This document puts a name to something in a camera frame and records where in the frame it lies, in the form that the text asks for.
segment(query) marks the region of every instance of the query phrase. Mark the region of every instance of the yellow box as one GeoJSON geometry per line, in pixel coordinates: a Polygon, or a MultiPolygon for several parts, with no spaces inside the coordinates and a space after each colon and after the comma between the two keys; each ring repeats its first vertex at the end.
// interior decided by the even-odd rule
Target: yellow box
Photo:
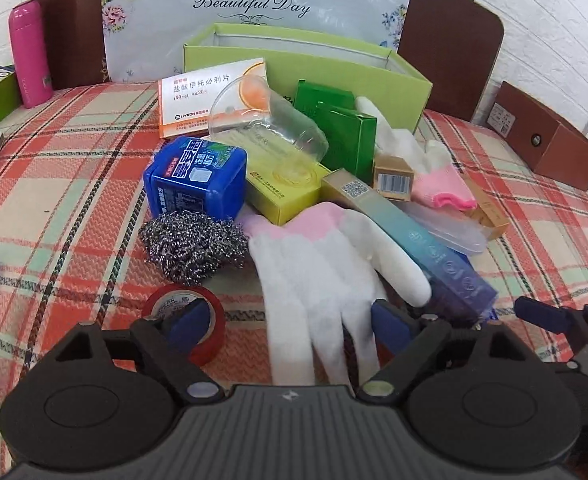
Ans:
{"type": "Polygon", "coordinates": [[[218,142],[247,152],[245,200],[275,225],[318,203],[321,180],[330,171],[269,130],[231,130],[218,142]]]}

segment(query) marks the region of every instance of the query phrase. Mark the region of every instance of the white glove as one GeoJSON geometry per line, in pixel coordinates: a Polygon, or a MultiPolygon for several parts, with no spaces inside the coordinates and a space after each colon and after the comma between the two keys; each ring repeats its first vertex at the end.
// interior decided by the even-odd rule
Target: white glove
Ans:
{"type": "Polygon", "coordinates": [[[314,384],[312,345],[333,384],[349,385],[343,326],[359,364],[359,381],[379,369],[371,304],[385,298],[376,271],[413,306],[431,287],[421,269],[370,218],[323,202],[284,227],[239,216],[263,287],[274,384],[314,384]]]}
{"type": "Polygon", "coordinates": [[[412,200],[433,208],[444,205],[452,205],[461,211],[476,208],[476,199],[454,168],[445,144],[429,140],[423,150],[410,130],[393,130],[366,97],[356,98],[356,109],[376,118],[377,153],[399,156],[413,169],[412,200]]]}

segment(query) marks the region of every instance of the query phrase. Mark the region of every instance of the floral paper bag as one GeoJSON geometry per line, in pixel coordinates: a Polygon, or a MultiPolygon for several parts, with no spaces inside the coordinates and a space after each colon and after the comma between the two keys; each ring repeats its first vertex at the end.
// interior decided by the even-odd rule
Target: floral paper bag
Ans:
{"type": "Polygon", "coordinates": [[[213,22],[304,28],[397,47],[409,0],[102,0],[113,81],[183,72],[183,44],[213,22]]]}

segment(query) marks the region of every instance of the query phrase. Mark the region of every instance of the red tape roll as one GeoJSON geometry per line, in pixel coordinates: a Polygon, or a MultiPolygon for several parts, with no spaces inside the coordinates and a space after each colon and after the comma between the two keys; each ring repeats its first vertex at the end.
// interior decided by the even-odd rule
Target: red tape roll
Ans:
{"type": "Polygon", "coordinates": [[[225,311],[210,290],[203,286],[162,286],[145,302],[142,316],[167,317],[198,298],[203,298],[209,305],[211,318],[207,333],[189,353],[189,360],[196,366],[203,366],[216,357],[225,343],[225,311]]]}

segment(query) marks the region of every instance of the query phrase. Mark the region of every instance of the table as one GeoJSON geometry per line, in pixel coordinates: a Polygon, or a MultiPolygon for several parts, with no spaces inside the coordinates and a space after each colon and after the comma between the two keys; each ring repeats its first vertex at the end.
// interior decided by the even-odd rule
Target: table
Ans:
{"type": "MultiPolygon", "coordinates": [[[[75,323],[126,328],[166,280],[144,261],[136,233],[149,218],[140,176],[162,142],[155,84],[56,92],[0,124],[0,404],[75,323]]],[[[496,312],[547,360],[563,336],[516,320],[521,294],[588,303],[588,193],[533,175],[493,132],[426,112],[417,136],[445,142],[508,216],[506,234],[471,258],[498,291],[496,312]]],[[[223,386],[269,383],[261,288],[252,265],[205,284],[227,316],[223,350],[205,371],[223,386]]],[[[0,473],[10,467],[0,438],[0,473]]]]}

